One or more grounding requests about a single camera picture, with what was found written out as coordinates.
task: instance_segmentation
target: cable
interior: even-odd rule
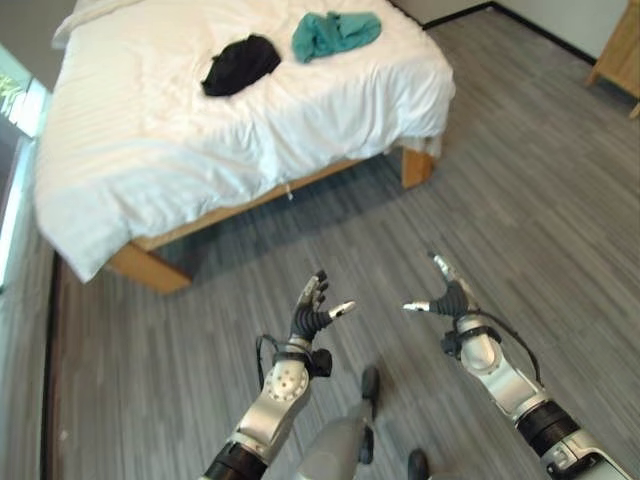
[[[262,390],[262,387],[264,386],[264,370],[262,369],[262,342],[264,340],[269,340],[269,342],[271,342],[271,345],[273,345],[273,348],[276,349],[276,351],[278,351],[278,341],[273,338],[271,335],[269,334],[262,334],[262,335],[258,335],[258,337],[256,338],[256,362],[258,364],[258,384],[260,385],[260,390]]]
[[[493,320],[500,326],[500,328],[507,332],[511,336],[511,338],[518,342],[520,346],[524,348],[525,351],[529,354],[531,364],[533,365],[533,370],[535,371],[536,382],[538,382],[541,387],[544,387],[544,384],[542,383],[542,380],[540,378],[540,363],[538,362],[538,357],[536,357],[536,354],[533,353],[533,351],[529,348],[529,345],[527,345],[527,342],[524,341],[524,339],[518,334],[518,332],[511,328],[505,321],[499,319],[491,313],[485,312],[484,310],[469,310],[467,314],[478,315],[480,317],[486,317]]]
[[[303,348],[300,345],[296,345],[295,343],[279,342],[269,334],[258,335],[258,337],[256,338],[256,363],[258,364],[258,384],[260,385],[260,390],[262,390],[262,388],[264,387],[264,370],[262,368],[262,342],[264,340],[268,340],[276,352],[280,352],[285,347],[291,347],[300,350],[300,352],[307,357],[309,365],[315,365],[311,353],[309,353],[306,348]]]

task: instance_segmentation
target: black cloth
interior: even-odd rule
[[[213,66],[202,82],[204,93],[211,97],[233,95],[251,85],[280,64],[280,55],[269,40],[250,35],[227,45],[213,57]]]

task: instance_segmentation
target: wooden cabinet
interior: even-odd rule
[[[594,65],[587,85],[603,76],[640,99],[640,0],[630,0],[602,55]],[[640,103],[630,117],[640,115]]]

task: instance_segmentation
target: white bed sheet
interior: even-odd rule
[[[445,129],[452,71],[385,0],[101,0],[74,11],[36,173],[40,229],[82,281],[129,240],[401,137]],[[315,12],[373,11],[372,44],[301,65],[291,36]],[[258,33],[282,57],[230,98],[203,95],[210,59]]]

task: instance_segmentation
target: gray wood-pattern floor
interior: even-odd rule
[[[430,32],[456,72],[444,158],[400,186],[376,158],[166,248],[197,270],[169,297],[109,273],[59,298],[58,478],[196,478],[257,394],[254,337],[284,336],[318,267],[356,313],[319,335],[334,353],[267,478],[287,478],[376,363],[376,459],[400,479],[422,446],[434,470],[542,479],[534,454],[439,349],[448,322],[403,313],[442,285],[425,251],[468,276],[538,353],[552,394],[640,476],[640,131],[633,101],[589,66],[494,12]],[[512,358],[529,371],[513,346]]]
[[[53,250],[38,234],[32,175],[24,184],[0,294],[0,478],[38,478]]]

